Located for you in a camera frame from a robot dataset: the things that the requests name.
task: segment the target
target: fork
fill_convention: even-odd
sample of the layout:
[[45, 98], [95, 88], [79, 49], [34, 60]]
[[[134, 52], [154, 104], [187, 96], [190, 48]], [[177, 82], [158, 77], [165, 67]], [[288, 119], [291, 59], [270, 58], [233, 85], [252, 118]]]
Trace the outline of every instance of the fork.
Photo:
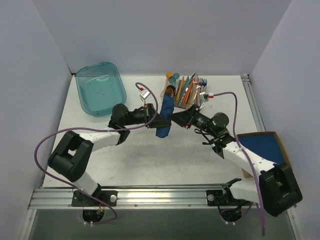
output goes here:
[[[206, 92], [207, 83], [208, 83], [207, 79], [205, 79], [205, 78], [201, 79], [201, 90], [200, 90], [200, 93]], [[202, 102], [202, 99], [199, 96], [199, 106], [201, 106], [201, 102]]]
[[200, 92], [201, 92], [201, 86], [203, 85], [204, 80], [203, 78], [199, 78], [199, 75], [195, 75], [194, 79], [193, 79], [193, 84], [196, 84], [196, 92], [194, 95], [194, 99], [193, 99], [193, 103], [196, 103], [197, 105], [199, 105], [199, 101], [200, 101]]

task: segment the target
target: blue cloth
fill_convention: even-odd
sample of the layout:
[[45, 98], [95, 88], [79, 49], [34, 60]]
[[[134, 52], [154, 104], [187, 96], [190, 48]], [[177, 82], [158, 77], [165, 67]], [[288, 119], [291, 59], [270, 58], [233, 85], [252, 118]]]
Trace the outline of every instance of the blue cloth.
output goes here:
[[[175, 100], [173, 97], [170, 96], [169, 93], [166, 93], [163, 97], [163, 102], [161, 106], [160, 116], [164, 117], [166, 120], [168, 120], [171, 123], [171, 120], [169, 118], [169, 115], [174, 112], [175, 108]], [[156, 129], [155, 135], [161, 139], [165, 138], [169, 135], [170, 127], [159, 127]]]
[[264, 159], [282, 164], [285, 158], [282, 155], [277, 139], [273, 133], [262, 135], [239, 136], [239, 141], [243, 146], [258, 154]]

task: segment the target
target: screw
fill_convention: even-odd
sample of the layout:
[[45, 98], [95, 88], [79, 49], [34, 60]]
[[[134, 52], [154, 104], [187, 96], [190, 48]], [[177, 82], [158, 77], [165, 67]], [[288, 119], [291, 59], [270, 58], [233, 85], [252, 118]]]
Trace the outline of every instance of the screw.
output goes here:
[[114, 203], [117, 200], [117, 196], [116, 195], [111, 195], [110, 196], [110, 202]]
[[209, 194], [207, 197], [208, 201], [212, 202], [213, 200], [215, 200], [215, 196], [213, 194]]

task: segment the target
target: blue object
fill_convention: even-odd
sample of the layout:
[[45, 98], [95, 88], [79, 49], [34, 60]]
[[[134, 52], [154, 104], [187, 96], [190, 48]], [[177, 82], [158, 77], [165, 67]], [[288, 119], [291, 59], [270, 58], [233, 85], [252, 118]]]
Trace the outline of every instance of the blue object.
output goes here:
[[175, 80], [177, 80], [178, 78], [180, 78], [180, 74], [177, 73], [177, 72], [174, 73], [172, 76], [174, 77]]
[[168, 81], [171, 85], [174, 85], [176, 83], [176, 79], [174, 76], [169, 77]]
[[117, 67], [102, 62], [80, 69], [76, 75], [76, 86], [83, 111], [100, 117], [112, 113], [117, 104], [124, 104], [126, 91]]
[[[171, 97], [169, 93], [164, 94], [160, 116], [164, 117], [166, 120], [168, 120], [171, 123], [171, 119], [169, 118], [169, 115], [174, 112], [174, 108], [175, 108], [175, 99]], [[155, 135], [163, 139], [169, 135], [169, 132], [170, 132], [169, 126], [159, 127], [156, 129]]]
[[264, 159], [282, 164], [285, 162], [280, 146], [273, 133], [261, 135], [238, 136], [243, 146]]

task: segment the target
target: metal frame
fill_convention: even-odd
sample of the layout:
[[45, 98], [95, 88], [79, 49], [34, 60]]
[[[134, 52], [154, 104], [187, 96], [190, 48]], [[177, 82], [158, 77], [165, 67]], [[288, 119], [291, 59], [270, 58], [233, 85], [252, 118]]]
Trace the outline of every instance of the metal frame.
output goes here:
[[[253, 119], [256, 125], [256, 129], [258, 130], [258, 132], [265, 132], [266, 128], [264, 125], [264, 122], [261, 118], [261, 114], [259, 112], [258, 106], [257, 106], [257, 102], [251, 87], [251, 82], [249, 78], [243, 78], [242, 79], [242, 84], [246, 93], [246, 96], [248, 98], [249, 101], [249, 105], [251, 108], [251, 112], [253, 115]], [[297, 211], [295, 207], [291, 207], [287, 210], [287, 213], [289, 215], [289, 219], [291, 222], [291, 226], [294, 232], [294, 236], [296, 240], [303, 240], [303, 234], [302, 234], [302, 229], [298, 220], [298, 215], [297, 215]]]
[[[221, 190], [221, 184], [212, 185], [157, 185], [103, 187], [117, 191], [115, 209], [204, 209], [208, 208], [207, 190]], [[29, 204], [30, 210], [37, 209], [97, 209], [96, 206], [71, 206], [71, 189], [35, 189]]]
[[[259, 132], [265, 131], [249, 76], [242, 78], [243, 87]], [[221, 184], [112, 186], [118, 191], [116, 209], [207, 209], [207, 190], [221, 190]], [[35, 189], [27, 210], [19, 239], [29, 238], [39, 209], [96, 209], [97, 207], [71, 207], [73, 190], [70, 188]], [[287, 211], [296, 240], [303, 240], [302, 230], [294, 207]]]

